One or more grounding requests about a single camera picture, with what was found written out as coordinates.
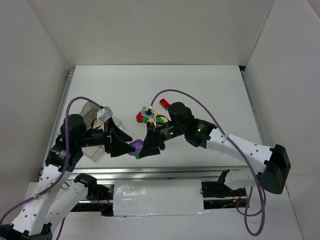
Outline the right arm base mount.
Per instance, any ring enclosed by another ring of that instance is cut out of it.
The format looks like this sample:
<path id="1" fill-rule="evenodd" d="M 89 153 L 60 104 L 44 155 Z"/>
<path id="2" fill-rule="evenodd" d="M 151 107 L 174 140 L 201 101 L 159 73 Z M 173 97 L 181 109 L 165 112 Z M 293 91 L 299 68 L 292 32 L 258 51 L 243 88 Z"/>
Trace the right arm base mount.
<path id="1" fill-rule="evenodd" d="M 247 204 L 247 192 L 244 188 L 232 190 L 216 181 L 203 181 L 200 194 L 205 210 L 244 208 Z"/>

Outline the green long lego brick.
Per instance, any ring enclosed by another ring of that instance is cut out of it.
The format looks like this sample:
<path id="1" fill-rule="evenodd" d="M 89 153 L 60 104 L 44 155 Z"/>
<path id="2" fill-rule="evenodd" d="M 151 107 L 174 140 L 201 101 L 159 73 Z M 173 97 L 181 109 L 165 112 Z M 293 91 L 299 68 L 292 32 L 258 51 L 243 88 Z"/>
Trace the green long lego brick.
<path id="1" fill-rule="evenodd" d="M 166 118 L 163 118 L 163 117 L 161 117 L 161 116 L 157 116 L 157 117 L 156 117 L 156 121 L 157 121 L 157 123 L 158 123 L 159 125 L 163 125 L 163 124 L 165 124 L 165 123 L 167 122 L 167 119 L 166 119 Z"/>

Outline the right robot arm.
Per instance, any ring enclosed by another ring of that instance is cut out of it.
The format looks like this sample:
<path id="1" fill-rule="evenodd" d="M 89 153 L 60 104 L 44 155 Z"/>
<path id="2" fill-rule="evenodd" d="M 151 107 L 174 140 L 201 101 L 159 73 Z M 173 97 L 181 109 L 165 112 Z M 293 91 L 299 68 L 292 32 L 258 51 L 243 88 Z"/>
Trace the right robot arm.
<path id="1" fill-rule="evenodd" d="M 226 187 L 237 190 L 259 184 L 269 193 L 283 193 L 291 169 L 285 147 L 260 145 L 222 133 L 215 124 L 195 118 L 182 102 L 171 104 L 168 113 L 168 122 L 159 126 L 152 122 L 147 124 L 140 158 L 159 155 L 166 141 L 184 136 L 196 148 L 218 151 L 248 164 L 245 170 L 226 170 L 221 174 L 219 181 Z"/>

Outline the purple rounded lego brick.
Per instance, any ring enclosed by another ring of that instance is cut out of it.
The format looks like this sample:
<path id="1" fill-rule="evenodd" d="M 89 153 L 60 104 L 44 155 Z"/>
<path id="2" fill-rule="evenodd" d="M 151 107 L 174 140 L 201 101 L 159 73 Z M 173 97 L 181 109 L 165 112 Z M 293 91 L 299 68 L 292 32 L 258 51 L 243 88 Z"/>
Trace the purple rounded lego brick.
<path id="1" fill-rule="evenodd" d="M 134 148 L 134 151 L 129 152 L 128 154 L 130 156 L 138 156 L 144 146 L 144 141 L 141 139 L 137 139 L 137 140 L 131 142 L 129 145 Z"/>

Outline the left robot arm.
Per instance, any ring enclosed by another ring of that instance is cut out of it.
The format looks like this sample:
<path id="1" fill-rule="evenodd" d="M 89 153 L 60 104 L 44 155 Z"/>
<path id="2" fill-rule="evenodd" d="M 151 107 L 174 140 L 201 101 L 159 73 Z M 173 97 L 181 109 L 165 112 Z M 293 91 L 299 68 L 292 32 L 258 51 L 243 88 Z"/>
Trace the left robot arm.
<path id="1" fill-rule="evenodd" d="M 1 225 L 2 240 L 51 240 L 80 200 L 97 196 L 100 187 L 97 179 L 81 173 L 57 198 L 62 185 L 82 158 L 83 148 L 103 145 L 111 157 L 135 151 L 129 145 L 132 137 L 118 128 L 111 117 L 106 121 L 106 130 L 87 129 L 81 115 L 71 114 L 64 120 L 60 132 L 45 160 L 33 196 L 22 203 L 21 212 L 10 224 Z"/>

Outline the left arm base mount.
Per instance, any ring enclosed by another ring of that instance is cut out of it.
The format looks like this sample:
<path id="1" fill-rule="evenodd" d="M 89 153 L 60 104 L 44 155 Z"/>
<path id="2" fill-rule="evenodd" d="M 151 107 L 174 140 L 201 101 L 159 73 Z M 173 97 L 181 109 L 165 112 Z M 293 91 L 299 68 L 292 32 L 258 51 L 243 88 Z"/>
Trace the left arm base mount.
<path id="1" fill-rule="evenodd" d="M 90 197 L 79 201 L 72 213 L 99 213 L 103 217 L 114 216 L 114 184 L 98 185 Z"/>

